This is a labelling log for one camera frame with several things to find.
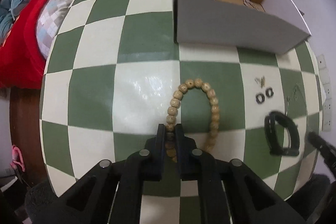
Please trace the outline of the white power strip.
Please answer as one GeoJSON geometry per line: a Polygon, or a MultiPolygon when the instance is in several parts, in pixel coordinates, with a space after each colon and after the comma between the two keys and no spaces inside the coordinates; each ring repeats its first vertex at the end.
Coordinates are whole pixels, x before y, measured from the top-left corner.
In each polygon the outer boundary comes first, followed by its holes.
{"type": "Polygon", "coordinates": [[[317,56],[317,63],[322,92],[322,131],[331,132],[333,124],[333,92],[324,55],[317,56]]]}

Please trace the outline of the small silver earrings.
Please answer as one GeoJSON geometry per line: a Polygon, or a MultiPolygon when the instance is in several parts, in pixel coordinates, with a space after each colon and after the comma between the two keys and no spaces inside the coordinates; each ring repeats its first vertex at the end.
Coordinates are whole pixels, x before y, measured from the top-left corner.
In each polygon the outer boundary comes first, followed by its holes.
{"type": "Polygon", "coordinates": [[[303,93],[299,83],[296,83],[292,88],[290,94],[286,97],[287,110],[289,110],[290,103],[292,101],[298,101],[298,98],[301,97],[305,108],[307,108],[305,94],[303,93]]]}

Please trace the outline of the small gold clip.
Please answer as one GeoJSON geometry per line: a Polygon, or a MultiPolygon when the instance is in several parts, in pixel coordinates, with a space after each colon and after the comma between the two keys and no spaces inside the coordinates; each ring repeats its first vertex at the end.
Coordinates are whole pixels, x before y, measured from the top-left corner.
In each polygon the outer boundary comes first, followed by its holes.
{"type": "Polygon", "coordinates": [[[265,86],[265,77],[264,76],[260,77],[260,78],[256,77],[255,81],[260,88],[263,88],[265,86]]]}

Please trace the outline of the green white checkered tablecloth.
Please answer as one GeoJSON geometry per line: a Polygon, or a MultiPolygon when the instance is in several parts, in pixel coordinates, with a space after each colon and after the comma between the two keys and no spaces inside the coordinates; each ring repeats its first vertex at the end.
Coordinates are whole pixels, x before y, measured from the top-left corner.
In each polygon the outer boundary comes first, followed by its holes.
{"type": "Polygon", "coordinates": [[[43,158],[60,196],[102,159],[125,160],[165,123],[181,83],[216,91],[213,156],[243,161],[281,198],[311,177],[320,131],[317,62],[308,43],[283,56],[173,41],[172,0],[73,0],[54,38],[41,93],[43,158]],[[260,88],[255,78],[265,77],[260,88]],[[296,83],[305,94],[286,97],[296,83]]]}

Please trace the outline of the pink object on floor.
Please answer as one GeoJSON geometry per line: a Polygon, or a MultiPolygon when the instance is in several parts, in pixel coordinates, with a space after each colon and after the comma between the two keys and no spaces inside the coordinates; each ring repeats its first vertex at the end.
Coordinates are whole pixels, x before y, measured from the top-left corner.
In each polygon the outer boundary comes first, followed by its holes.
{"type": "Polygon", "coordinates": [[[21,150],[16,146],[12,145],[12,162],[11,162],[11,167],[14,170],[18,170],[19,168],[21,169],[22,172],[25,172],[25,163],[23,161],[23,156],[21,153],[21,150]]]}

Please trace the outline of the open white cardboard box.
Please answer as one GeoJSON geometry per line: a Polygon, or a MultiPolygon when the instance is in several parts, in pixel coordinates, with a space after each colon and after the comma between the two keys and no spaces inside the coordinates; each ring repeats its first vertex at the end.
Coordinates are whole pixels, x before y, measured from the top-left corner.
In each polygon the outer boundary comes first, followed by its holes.
{"type": "Polygon", "coordinates": [[[292,0],[173,0],[179,44],[237,46],[282,55],[311,32],[292,0]]]}

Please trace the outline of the red blanket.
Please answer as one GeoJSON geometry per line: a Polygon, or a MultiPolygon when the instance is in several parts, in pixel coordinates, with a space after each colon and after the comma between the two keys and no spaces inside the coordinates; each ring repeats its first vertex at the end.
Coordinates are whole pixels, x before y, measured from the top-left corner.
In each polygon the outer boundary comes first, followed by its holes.
{"type": "Polygon", "coordinates": [[[40,89],[46,66],[36,37],[39,14],[49,0],[31,0],[1,45],[1,88],[40,89]]]}

